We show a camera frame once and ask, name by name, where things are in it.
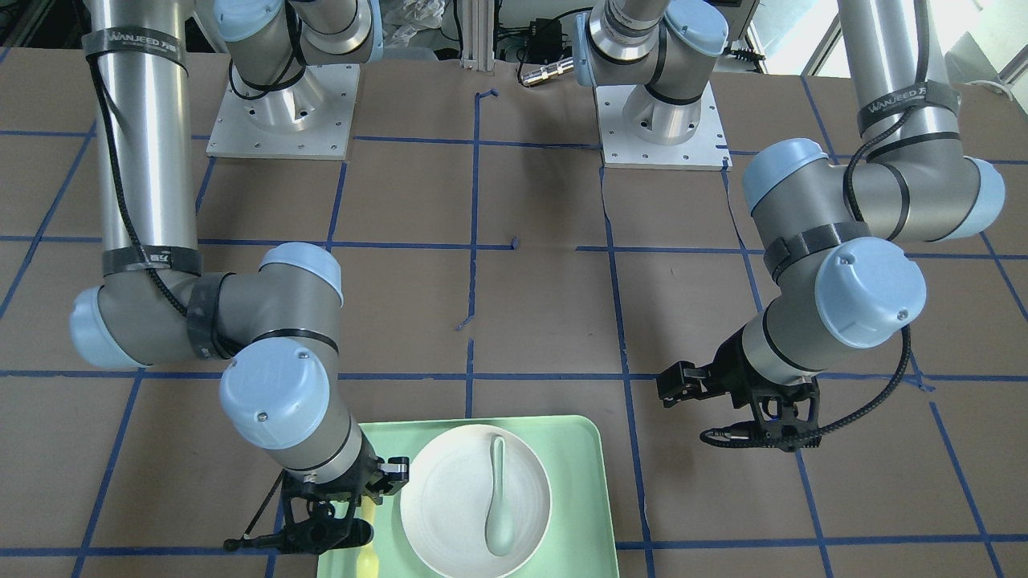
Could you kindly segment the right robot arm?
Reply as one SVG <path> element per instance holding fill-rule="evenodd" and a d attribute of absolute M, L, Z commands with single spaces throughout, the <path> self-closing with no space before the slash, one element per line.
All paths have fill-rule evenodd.
<path fill-rule="evenodd" d="M 104 281 L 75 299 L 81 357 L 106 368 L 224 359 L 236 431 L 313 503 L 381 501 L 409 479 L 337 392 L 339 262 L 287 242 L 253 274 L 206 273 L 191 193 L 185 21 L 194 1 L 88 1 L 82 37 L 98 104 Z"/>

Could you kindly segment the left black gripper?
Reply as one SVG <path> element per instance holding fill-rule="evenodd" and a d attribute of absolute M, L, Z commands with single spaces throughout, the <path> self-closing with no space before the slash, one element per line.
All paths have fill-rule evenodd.
<path fill-rule="evenodd" d="M 710 377 L 713 387 L 704 385 Z M 675 362 L 657 376 L 657 387 L 664 407 L 720 397 L 724 391 L 735 405 L 819 403 L 815 374 L 793 366 L 757 324 L 746 324 L 717 349 L 710 372 L 692 362 Z"/>

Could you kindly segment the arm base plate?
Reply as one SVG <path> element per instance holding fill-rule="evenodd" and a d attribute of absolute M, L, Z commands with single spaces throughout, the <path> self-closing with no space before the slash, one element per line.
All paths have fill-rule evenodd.
<path fill-rule="evenodd" d="M 605 167 L 732 167 L 712 85 L 698 101 L 683 106 L 655 99 L 642 85 L 597 87 L 594 95 Z"/>
<path fill-rule="evenodd" d="M 253 94 L 232 71 L 206 153 L 264 160 L 345 160 L 360 73 L 356 63 L 311 66 L 292 87 L 250 101 L 232 91 Z"/>

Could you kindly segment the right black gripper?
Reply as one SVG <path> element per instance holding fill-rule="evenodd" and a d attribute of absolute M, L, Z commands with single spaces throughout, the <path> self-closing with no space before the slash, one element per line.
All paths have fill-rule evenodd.
<path fill-rule="evenodd" d="M 372 479 L 372 496 L 362 496 L 360 515 L 374 515 L 386 496 L 394 496 L 409 482 L 410 458 L 397 456 L 382 460 L 360 430 L 324 465 L 308 470 L 286 470 L 282 493 L 287 500 L 304 498 L 315 502 L 359 499 Z"/>

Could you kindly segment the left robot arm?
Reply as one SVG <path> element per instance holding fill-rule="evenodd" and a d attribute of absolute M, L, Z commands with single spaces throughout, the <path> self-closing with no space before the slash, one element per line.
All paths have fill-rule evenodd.
<path fill-rule="evenodd" d="M 961 95 L 948 73 L 928 1 L 838 4 L 862 146 L 847 165 L 794 138 L 758 153 L 743 190 L 776 299 L 703 367 L 657 378 L 665 406 L 729 393 L 801 390 L 848 356 L 907 328 L 928 298 L 900 243 L 979 234 L 996 220 L 1005 181 L 963 151 Z"/>

